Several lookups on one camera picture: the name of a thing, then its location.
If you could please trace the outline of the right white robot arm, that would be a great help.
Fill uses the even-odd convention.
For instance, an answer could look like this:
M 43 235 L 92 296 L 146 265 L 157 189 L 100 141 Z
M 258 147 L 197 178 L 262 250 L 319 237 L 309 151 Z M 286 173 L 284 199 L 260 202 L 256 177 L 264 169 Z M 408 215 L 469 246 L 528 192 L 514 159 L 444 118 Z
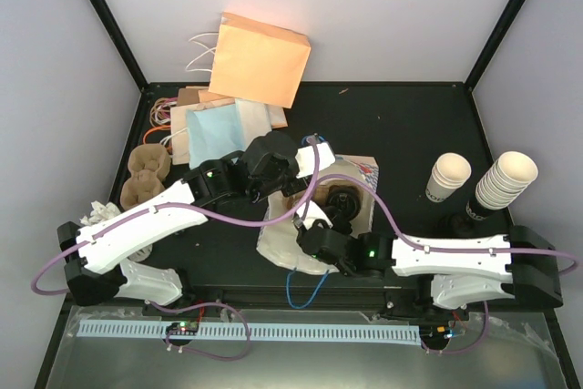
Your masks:
M 299 247 L 345 277 L 382 279 L 391 273 L 419 278 L 414 307 L 425 319 L 497 300 L 511 300 L 528 311 L 558 308 L 563 304 L 560 278 L 578 267 L 574 257 L 556 251 L 527 227 L 475 239 L 420 238 L 399 230 L 354 237 L 347 213 L 338 204 L 298 204 L 293 224 Z

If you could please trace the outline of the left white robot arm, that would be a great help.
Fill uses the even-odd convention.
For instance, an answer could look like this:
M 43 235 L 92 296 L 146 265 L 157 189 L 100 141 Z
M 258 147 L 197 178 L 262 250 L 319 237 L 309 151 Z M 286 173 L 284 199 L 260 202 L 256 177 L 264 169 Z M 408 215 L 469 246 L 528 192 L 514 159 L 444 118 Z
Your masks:
M 271 220 L 243 220 L 219 213 L 231 203 L 255 204 L 277 191 L 302 191 L 305 204 L 319 173 L 335 161 L 318 135 L 298 147 L 284 133 L 256 137 L 244 151 L 202 162 L 151 200 L 99 224 L 63 224 L 58 235 L 67 287 L 76 304 L 97 305 L 129 298 L 166 306 L 176 315 L 189 313 L 195 292 L 177 270 L 133 262 L 129 255 L 185 229 L 218 220 L 244 228 L 264 228 L 294 215 Z

